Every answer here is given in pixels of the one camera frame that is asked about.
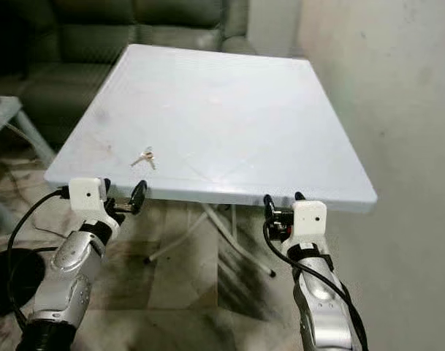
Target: couch armrest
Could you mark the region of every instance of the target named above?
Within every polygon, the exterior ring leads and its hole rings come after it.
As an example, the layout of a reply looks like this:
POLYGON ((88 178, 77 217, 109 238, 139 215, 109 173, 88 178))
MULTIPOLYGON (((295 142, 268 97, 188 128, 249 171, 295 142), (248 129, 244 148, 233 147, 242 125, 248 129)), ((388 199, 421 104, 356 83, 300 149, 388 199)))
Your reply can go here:
POLYGON ((251 46, 246 37, 231 37, 222 43, 222 52, 224 53, 242 53, 245 55, 256 55, 256 51, 251 46))

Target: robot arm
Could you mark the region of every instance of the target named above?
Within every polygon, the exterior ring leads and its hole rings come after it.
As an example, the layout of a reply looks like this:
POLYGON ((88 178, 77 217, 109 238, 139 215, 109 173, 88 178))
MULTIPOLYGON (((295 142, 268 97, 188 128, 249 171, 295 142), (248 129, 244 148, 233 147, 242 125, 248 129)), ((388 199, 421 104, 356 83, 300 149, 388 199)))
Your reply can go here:
POLYGON ((305 200, 300 193, 295 198, 291 211, 277 211, 271 196, 266 195, 265 217, 269 239, 282 242, 282 253, 278 252, 278 256, 288 257, 291 263, 299 263, 292 266, 292 273, 294 299, 300 310, 303 349, 365 350, 366 340, 365 346, 358 342, 356 325, 343 298, 346 295, 350 302, 349 294, 335 275, 329 255, 324 236, 326 205, 320 201, 305 200), (300 267, 319 273, 335 285, 342 297, 317 276, 300 267))
POLYGON ((109 186, 107 179, 70 181, 72 210, 85 221, 52 256, 17 351, 69 350, 88 307, 105 246, 116 238, 124 220, 118 212, 135 214, 144 201, 144 181, 137 185, 130 203, 124 207, 107 198, 109 186))

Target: black base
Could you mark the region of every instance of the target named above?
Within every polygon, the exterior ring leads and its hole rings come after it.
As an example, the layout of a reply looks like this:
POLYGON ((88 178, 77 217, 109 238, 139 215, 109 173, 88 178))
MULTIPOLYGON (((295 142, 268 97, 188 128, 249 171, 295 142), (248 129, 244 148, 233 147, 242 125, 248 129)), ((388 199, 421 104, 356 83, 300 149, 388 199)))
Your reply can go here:
MULTIPOLYGON (((13 249, 11 260, 12 267, 17 267, 12 280, 12 291, 16 304, 21 307, 34 296, 44 279, 45 264, 39 254, 29 249, 13 249)), ((0 316, 12 311, 7 293, 7 284, 7 251, 3 251, 0 253, 0 316)))

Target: floor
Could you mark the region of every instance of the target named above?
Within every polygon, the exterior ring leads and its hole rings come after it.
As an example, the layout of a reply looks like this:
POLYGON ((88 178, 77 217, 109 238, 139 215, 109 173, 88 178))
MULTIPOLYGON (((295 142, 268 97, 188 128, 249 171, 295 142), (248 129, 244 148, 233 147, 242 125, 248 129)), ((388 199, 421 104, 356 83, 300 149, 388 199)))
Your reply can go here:
MULTIPOLYGON (((30 151, 3 161, 12 177, 0 169, 0 200, 22 216, 50 191, 44 170, 30 151)), ((277 272, 274 279, 244 261, 209 221, 155 263, 142 264, 200 212, 193 203, 146 200, 139 215, 126 218, 118 239, 107 246, 73 350, 302 349, 291 273, 262 241, 261 208, 237 209, 238 240, 277 272)), ((226 220, 229 211, 220 206, 219 213, 226 220)), ((63 239, 51 232, 67 235, 79 224, 66 200, 49 200, 26 223, 16 246, 58 246, 63 239)), ((0 252, 6 245, 0 230, 0 252)), ((29 301, 25 314, 31 306, 29 301)), ((13 350, 19 338, 13 316, 0 318, 0 350, 13 350)))

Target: green sofa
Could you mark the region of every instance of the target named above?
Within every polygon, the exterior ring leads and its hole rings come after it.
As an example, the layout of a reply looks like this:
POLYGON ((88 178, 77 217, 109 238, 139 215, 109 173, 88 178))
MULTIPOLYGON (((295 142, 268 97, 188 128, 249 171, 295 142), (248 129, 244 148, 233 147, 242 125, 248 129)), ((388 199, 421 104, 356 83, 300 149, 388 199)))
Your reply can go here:
POLYGON ((64 143, 130 43, 255 54, 248 0, 6 0, 29 28, 28 74, 0 77, 53 145, 64 143))

